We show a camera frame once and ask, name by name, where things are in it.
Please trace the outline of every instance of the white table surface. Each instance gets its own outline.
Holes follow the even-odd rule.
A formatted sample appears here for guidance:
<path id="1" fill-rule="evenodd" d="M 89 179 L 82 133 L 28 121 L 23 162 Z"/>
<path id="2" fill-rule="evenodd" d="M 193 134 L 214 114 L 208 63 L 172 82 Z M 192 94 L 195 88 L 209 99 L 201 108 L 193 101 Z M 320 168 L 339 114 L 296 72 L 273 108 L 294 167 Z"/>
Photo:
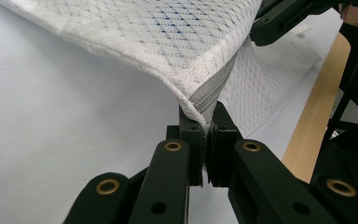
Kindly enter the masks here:
<path id="1" fill-rule="evenodd" d="M 333 11 L 306 21 L 323 58 L 340 23 Z M 321 66 L 250 136 L 279 158 Z M 156 78 L 0 6 L 0 223 L 62 223 L 94 176 L 135 175 L 177 122 L 176 99 Z M 205 176 L 204 188 L 191 188 L 189 223 L 236 223 L 227 190 Z"/>

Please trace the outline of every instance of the quilted fabric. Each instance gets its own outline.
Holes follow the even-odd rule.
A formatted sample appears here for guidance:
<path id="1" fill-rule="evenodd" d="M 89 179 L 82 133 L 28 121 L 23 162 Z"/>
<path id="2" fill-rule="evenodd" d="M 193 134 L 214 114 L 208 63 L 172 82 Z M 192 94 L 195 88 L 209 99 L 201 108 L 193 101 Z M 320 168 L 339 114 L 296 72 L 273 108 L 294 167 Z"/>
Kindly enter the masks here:
<path id="1" fill-rule="evenodd" d="M 286 74 L 271 72 L 255 59 L 268 58 L 269 52 L 249 44 L 242 46 L 261 0 L 0 0 L 0 4 L 91 53 L 120 57 L 160 78 L 175 93 L 186 115 L 205 130 L 233 66 L 237 66 L 234 69 L 237 74 L 252 74 L 254 78 L 263 74 L 277 76 L 273 80 L 284 89 L 290 89 L 293 82 L 284 81 L 294 73 L 300 78 L 305 74 L 304 71 L 298 74 L 296 67 L 286 70 Z M 317 61 L 314 55 L 308 58 L 309 55 L 298 58 L 308 62 L 300 63 L 300 70 L 308 70 Z M 242 81 L 229 81 L 236 84 L 228 85 L 229 88 L 251 91 L 237 85 L 247 82 L 246 77 L 232 76 Z M 255 88 L 265 88 L 263 83 L 258 84 L 261 86 Z M 235 90 L 229 88 L 223 98 L 230 108 L 232 100 L 227 97 Z M 247 99 L 258 102 L 259 106 L 252 107 L 253 114 L 243 115 L 255 124 L 244 135 L 268 117 L 271 104 L 284 98 L 282 94 L 271 97 L 270 93 L 274 94 L 265 93 L 268 99 L 264 95 Z"/>

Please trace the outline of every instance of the white tabletop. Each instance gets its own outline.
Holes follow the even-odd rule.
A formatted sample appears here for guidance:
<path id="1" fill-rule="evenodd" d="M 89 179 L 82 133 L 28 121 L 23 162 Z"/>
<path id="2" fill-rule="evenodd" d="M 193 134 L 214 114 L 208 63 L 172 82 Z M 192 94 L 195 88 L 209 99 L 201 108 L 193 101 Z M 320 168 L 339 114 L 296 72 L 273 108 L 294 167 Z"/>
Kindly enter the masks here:
<path id="1" fill-rule="evenodd" d="M 326 57 L 340 25 L 330 11 L 306 21 Z M 250 137 L 282 157 L 322 63 Z M 144 169 L 178 122 L 156 78 L 89 54 L 0 6 L 0 223 L 62 223 L 96 175 Z M 226 189 L 191 188 L 189 223 L 235 223 Z"/>

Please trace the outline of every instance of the wooden surface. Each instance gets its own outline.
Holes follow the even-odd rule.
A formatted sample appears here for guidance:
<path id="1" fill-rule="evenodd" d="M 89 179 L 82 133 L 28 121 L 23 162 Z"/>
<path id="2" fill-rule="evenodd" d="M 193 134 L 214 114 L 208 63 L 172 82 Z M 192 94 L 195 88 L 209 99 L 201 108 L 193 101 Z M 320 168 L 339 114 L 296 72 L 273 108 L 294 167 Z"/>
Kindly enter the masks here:
<path id="1" fill-rule="evenodd" d="M 310 182 L 324 131 L 335 102 L 350 44 L 338 34 L 316 79 L 295 132 L 283 156 L 283 164 L 295 177 Z"/>

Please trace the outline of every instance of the diamond pattern fabric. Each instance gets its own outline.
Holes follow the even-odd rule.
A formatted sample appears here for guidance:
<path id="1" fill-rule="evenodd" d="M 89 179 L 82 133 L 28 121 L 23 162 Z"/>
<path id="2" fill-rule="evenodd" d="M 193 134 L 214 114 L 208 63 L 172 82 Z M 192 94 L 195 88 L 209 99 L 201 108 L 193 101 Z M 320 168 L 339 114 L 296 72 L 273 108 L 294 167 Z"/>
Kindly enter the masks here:
<path id="1" fill-rule="evenodd" d="M 245 101 L 257 105 L 241 115 L 253 123 L 247 135 L 318 60 L 294 38 L 285 46 L 300 53 L 288 64 L 280 61 L 281 56 L 270 54 L 281 48 L 259 49 L 249 41 L 243 44 L 261 0 L 0 0 L 0 4 L 91 53 L 119 57 L 160 78 L 186 115 L 205 130 L 226 83 L 220 97 L 229 110 L 238 110 L 230 105 L 236 97 L 246 96 Z M 283 69 L 271 70 L 272 63 L 266 60 Z M 276 89 L 256 98 L 246 94 L 265 90 L 264 82 L 274 82 L 270 87 Z"/>

